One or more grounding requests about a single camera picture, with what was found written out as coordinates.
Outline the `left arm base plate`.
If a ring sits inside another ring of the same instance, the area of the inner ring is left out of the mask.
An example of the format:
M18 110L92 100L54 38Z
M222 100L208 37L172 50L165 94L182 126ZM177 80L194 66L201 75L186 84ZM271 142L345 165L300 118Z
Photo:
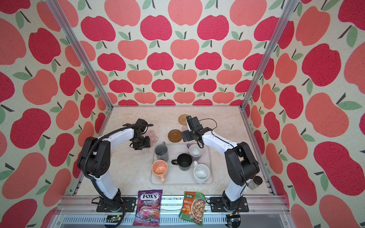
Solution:
M122 203L120 204L125 206L125 212L134 212L136 208L136 197L122 197L121 200ZM105 199L100 199L97 205L96 212L122 213L120 206L110 204Z

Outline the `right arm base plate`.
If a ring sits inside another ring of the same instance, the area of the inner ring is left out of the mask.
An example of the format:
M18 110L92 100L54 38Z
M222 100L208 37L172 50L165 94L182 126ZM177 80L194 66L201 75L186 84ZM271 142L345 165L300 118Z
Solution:
M245 197L240 197L236 201L230 201L228 197L210 197L207 202L211 207L211 212L249 212Z

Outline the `brown wooden round coaster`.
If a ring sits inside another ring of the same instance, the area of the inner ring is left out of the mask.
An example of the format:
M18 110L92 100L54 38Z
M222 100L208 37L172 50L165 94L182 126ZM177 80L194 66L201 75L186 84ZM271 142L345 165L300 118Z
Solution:
M168 139L169 141L173 142L173 143L178 143L182 140L182 132L178 129L174 129L174 130L171 130L169 133L168 133Z

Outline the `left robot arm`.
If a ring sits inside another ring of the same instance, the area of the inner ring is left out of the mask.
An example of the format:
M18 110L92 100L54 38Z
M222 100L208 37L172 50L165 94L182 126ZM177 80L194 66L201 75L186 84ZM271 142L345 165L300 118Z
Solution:
M111 151L120 144L130 141L134 150L142 150L151 146L148 136L144 137L147 128L153 124L125 124L102 137L88 137L81 150L77 166L84 176L91 180L101 197L102 202L117 209L123 206L119 188L114 184L108 171L111 163Z

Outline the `rattan woven round coaster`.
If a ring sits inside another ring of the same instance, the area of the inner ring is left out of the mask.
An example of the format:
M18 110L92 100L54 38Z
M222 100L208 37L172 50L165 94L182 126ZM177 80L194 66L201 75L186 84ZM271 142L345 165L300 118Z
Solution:
M181 125L188 125L187 120L186 120L187 117L188 117L188 115L186 115L186 114L180 115L178 117L179 124L181 124Z

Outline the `pink flower coaster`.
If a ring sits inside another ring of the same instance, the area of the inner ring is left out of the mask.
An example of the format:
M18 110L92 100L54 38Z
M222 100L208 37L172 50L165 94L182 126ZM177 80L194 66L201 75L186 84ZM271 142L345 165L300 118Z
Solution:
M156 135L155 131L154 130L149 130L147 133L146 133L146 136L148 136L151 140L152 143L157 143L159 138L158 136Z
M189 130L188 125L183 125L183 126L182 126L182 132L183 132L183 131L188 131L188 130Z

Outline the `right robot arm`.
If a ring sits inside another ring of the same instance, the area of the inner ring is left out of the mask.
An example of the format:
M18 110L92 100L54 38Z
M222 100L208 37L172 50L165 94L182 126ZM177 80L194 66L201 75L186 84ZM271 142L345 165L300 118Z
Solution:
M231 181L222 193L222 201L227 211L238 209L244 186L260 171L259 163L249 145L246 142L229 141L208 127L200 131L183 131L182 139L184 142L195 140L198 144L209 146L224 155Z

